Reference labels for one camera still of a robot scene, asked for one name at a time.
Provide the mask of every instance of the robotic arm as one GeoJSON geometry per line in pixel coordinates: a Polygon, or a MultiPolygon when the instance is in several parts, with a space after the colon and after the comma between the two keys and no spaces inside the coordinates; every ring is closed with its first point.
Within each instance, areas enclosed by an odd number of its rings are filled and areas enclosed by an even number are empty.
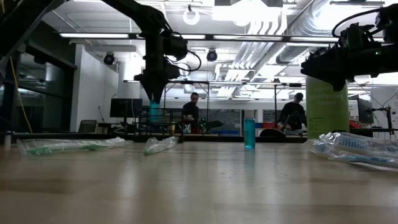
{"type": "MultiPolygon", "coordinates": [[[[44,15],[66,0],[19,0],[9,2],[6,13],[0,14],[0,85],[9,57],[23,44],[44,15]]],[[[141,29],[146,39],[146,69],[136,75],[150,100],[160,102],[164,86],[169,79],[180,75],[179,67],[172,65],[165,55],[177,60],[188,54],[187,41],[174,32],[159,10],[133,0],[103,0],[119,12],[130,17],[141,29]]]]}
{"type": "Polygon", "coordinates": [[[330,83],[335,91],[340,91],[346,80],[353,82],[357,75],[375,78],[380,73],[398,71],[398,4],[350,16],[335,26],[332,35],[339,38],[338,43],[310,54],[301,64],[302,74],[330,83]],[[379,13],[375,31],[370,31],[373,25],[359,26],[357,23],[351,24],[340,36],[335,34],[344,22],[374,12],[379,13]],[[373,40],[373,34],[380,31],[389,45],[373,40]]]}

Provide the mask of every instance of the wooden table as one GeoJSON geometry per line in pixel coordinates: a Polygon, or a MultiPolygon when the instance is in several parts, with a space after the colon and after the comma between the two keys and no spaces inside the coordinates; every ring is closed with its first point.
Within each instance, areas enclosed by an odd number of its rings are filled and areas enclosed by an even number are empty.
{"type": "Polygon", "coordinates": [[[0,160],[0,223],[397,223],[398,174],[299,144],[144,144],[0,160]]]}

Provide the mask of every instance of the plastic bag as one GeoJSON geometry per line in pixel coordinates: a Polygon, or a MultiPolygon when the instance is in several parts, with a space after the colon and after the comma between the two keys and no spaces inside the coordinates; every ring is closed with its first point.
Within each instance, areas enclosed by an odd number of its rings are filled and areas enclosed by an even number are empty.
{"type": "Polygon", "coordinates": [[[32,157],[75,149],[94,151],[108,147],[120,147],[124,146],[126,142],[117,137],[107,140],[18,139],[17,143],[23,156],[32,157]]]}
{"type": "Polygon", "coordinates": [[[398,169],[398,142],[395,141],[328,133],[308,140],[302,148],[334,161],[371,164],[382,170],[398,169]]]}
{"type": "Polygon", "coordinates": [[[156,152],[161,152],[166,149],[174,147],[178,143],[178,137],[169,137],[161,141],[157,140],[155,137],[148,139],[144,147],[144,155],[151,155],[156,152]]]}

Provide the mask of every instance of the man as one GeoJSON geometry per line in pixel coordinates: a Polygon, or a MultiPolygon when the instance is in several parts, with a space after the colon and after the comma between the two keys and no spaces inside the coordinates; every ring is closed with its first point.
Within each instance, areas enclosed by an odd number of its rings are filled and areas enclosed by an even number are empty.
{"type": "Polygon", "coordinates": [[[191,102],[186,103],[182,108],[182,115],[184,117],[184,122],[191,125],[191,133],[198,134],[198,119],[199,119],[199,108],[197,107],[197,103],[199,100],[198,93],[191,94],[191,102]]]}
{"type": "Polygon", "coordinates": [[[300,134],[302,129],[302,123],[307,126],[307,119],[305,117],[304,108],[300,105],[303,100],[303,93],[297,93],[294,96],[294,101],[285,104],[284,108],[280,112],[279,122],[286,123],[284,129],[285,134],[300,134]]]}

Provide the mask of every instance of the green cylinder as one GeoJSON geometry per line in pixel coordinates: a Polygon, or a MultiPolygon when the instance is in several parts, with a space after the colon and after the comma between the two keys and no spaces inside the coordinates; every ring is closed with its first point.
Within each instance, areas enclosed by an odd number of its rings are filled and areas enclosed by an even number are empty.
{"type": "Polygon", "coordinates": [[[316,78],[307,77],[306,106],[308,139],[331,131],[349,131],[347,85],[341,91],[316,78]]]}

